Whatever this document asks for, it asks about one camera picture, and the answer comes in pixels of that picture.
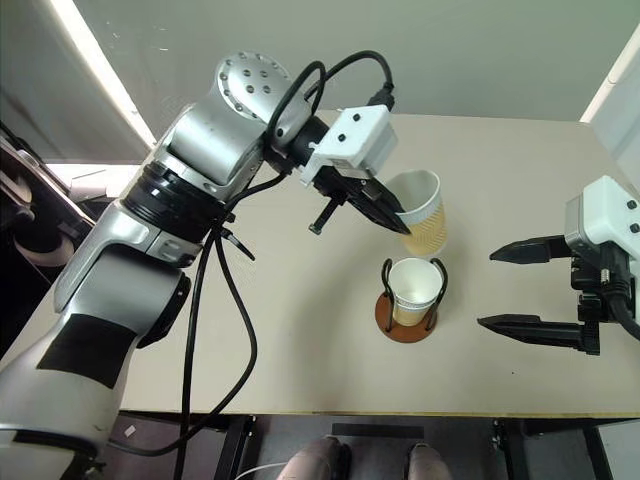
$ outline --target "beige table surface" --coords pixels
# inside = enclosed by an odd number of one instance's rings
[[[569,261],[517,266],[488,255],[514,240],[560,234],[565,202],[603,174],[629,183],[589,127],[530,120],[396,115],[399,145],[381,178],[412,168],[443,183],[449,291],[427,340],[403,345],[373,318],[396,235],[340,208],[320,237],[307,226],[326,203],[297,174],[237,209],[232,271],[258,336],[258,363],[227,412],[523,416],[640,415],[640,343],[601,327],[602,355],[531,346],[478,326],[499,313],[576,321]],[[261,178],[271,175],[268,167]],[[245,367],[249,346],[212,256],[202,298],[192,406],[208,411]],[[52,292],[2,365],[55,321]],[[122,408],[180,405],[188,305],[171,334],[134,355]]]

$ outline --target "fluorescent light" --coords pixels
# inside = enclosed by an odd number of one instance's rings
[[[73,0],[49,0],[49,4],[73,41],[78,53],[120,115],[124,117],[142,141],[149,148],[152,148],[156,143],[156,138],[138,112],[138,108],[131,100],[109,60],[104,56],[96,37],[93,36]]]
[[[589,106],[580,117],[582,123],[590,123],[596,116],[605,100],[616,86],[624,80],[625,73],[628,73],[633,68],[633,62],[636,54],[640,52],[640,24],[636,27],[631,34],[631,38],[620,52],[616,62],[611,67],[611,70],[602,81],[602,85],[598,88],[598,91],[591,99]]]

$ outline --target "brown coaster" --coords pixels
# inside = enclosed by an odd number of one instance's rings
[[[376,323],[382,333],[384,333],[391,340],[395,340],[400,343],[415,343],[427,338],[431,335],[431,332],[435,330],[438,323],[438,312],[435,312],[435,318],[431,324],[431,329],[427,330],[427,323],[433,315],[433,308],[427,310],[424,318],[420,323],[412,327],[405,327],[396,323],[394,320],[391,324],[391,331],[387,332],[387,325],[389,324],[389,308],[391,308],[391,302],[385,294],[381,294],[376,302]]]

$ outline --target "white paper cup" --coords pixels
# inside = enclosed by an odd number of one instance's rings
[[[391,267],[389,287],[393,291],[393,319],[411,327],[424,318],[442,289],[438,267],[422,258],[405,258]]]
[[[404,209],[397,215],[411,231],[401,236],[407,250],[418,256],[437,255],[447,241],[440,177],[428,170],[410,170],[385,186]]]

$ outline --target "black tape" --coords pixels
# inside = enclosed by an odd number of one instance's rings
[[[73,314],[37,368],[75,373],[113,388],[135,337],[135,332],[122,325]]]

